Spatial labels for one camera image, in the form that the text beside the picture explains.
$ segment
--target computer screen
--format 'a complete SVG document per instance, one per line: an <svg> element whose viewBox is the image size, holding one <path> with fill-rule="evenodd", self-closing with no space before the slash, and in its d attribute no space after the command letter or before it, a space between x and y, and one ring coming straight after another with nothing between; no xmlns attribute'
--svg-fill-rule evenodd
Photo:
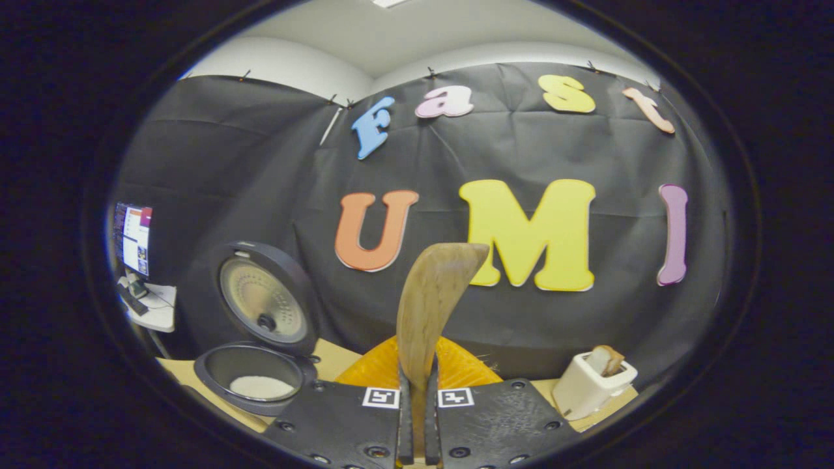
<svg viewBox="0 0 834 469"><path fill-rule="evenodd" d="M148 271L148 237L153 209L131 204L116 204L113 219L113 242L116 257L125 267L144 278Z"/></svg>

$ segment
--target letter m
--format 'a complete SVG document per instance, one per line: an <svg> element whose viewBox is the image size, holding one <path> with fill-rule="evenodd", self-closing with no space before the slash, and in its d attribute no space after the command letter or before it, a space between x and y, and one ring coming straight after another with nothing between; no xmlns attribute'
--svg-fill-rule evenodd
<svg viewBox="0 0 834 469"><path fill-rule="evenodd" d="M466 183L460 186L460 197L470 206L469 242L490 247L471 285L492 286L500 280L501 273L493 266L493 245L513 286L527 281L545 248L545 267L535 275L536 286L584 291L594 285L588 270L588 214L594 186L576 179L553 181L530 219L503 181Z"/></svg>

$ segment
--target foam letter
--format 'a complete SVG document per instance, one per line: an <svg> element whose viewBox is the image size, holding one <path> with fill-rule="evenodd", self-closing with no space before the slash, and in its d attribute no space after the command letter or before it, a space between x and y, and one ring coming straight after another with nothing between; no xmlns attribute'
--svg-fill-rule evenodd
<svg viewBox="0 0 834 469"><path fill-rule="evenodd" d="M637 106L640 107L643 114L645 114L651 123L658 129L666 132L667 134L673 134L675 132L675 127L672 123L662 118L657 112L657 103L655 103L654 99L643 96L643 93L641 93L640 90L634 88L624 89L623 94L631 99L634 99L634 102L637 103Z"/></svg>
<svg viewBox="0 0 834 469"><path fill-rule="evenodd" d="M347 194L342 198L342 218L336 229L336 257L351 269L376 272L391 265L399 255L403 245L405 221L408 219L409 207L420 196L410 190L395 190L383 196L382 201L388 206L382 239L376 249L366 250L359 245L359 233L362 232L365 210L376 199L372 194Z"/></svg>
<svg viewBox="0 0 834 469"><path fill-rule="evenodd" d="M493 266L493 244L514 286L527 281L545 248L545 267L535 275L536 286L585 291L594 285L588 270L588 214L594 186L576 179L550 183L531 219L503 181L466 183L460 186L460 197L470 205L469 242L490 246L472 285L492 286L500 280Z"/></svg>
<svg viewBox="0 0 834 469"><path fill-rule="evenodd" d="M423 99L427 99L417 106L414 113L417 117L428 119L441 114L449 117L459 117L468 114L475 108L469 100L472 90L466 86L446 86L429 91Z"/></svg>
<svg viewBox="0 0 834 469"><path fill-rule="evenodd" d="M547 92L544 94L545 101L557 111L589 113L596 108L594 99L581 91L585 89L582 83L571 77L542 75L539 86Z"/></svg>
<svg viewBox="0 0 834 469"><path fill-rule="evenodd" d="M385 108L393 103L394 98L386 96L354 122L351 129L359 135L359 159L365 159L388 138L388 133L380 132L377 127L391 124L391 114Z"/></svg>
<svg viewBox="0 0 834 469"><path fill-rule="evenodd" d="M686 191L672 184L663 184L658 192L666 204L666 260L657 273L657 284L676 284L686 275Z"/></svg>

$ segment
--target orange letter u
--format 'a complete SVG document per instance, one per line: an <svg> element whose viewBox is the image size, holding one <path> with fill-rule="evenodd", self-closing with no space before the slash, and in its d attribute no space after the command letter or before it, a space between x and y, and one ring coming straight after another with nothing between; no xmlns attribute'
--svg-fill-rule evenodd
<svg viewBox="0 0 834 469"><path fill-rule="evenodd" d="M403 244L405 221L409 207L417 202L420 195L411 190L395 190L382 197L388 206L382 239L373 250L359 245L365 211L376 198L373 194L347 194L342 198L342 218L336 229L336 256L351 269L376 272L391 265L397 259Z"/></svg>

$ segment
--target white rice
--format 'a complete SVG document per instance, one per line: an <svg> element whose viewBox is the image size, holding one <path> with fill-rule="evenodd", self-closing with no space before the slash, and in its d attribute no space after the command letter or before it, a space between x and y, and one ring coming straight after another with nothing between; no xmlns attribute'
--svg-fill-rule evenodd
<svg viewBox="0 0 834 469"><path fill-rule="evenodd" d="M277 399L286 396L295 388L268 376L240 376L232 381L229 389L236 394L254 399Z"/></svg>

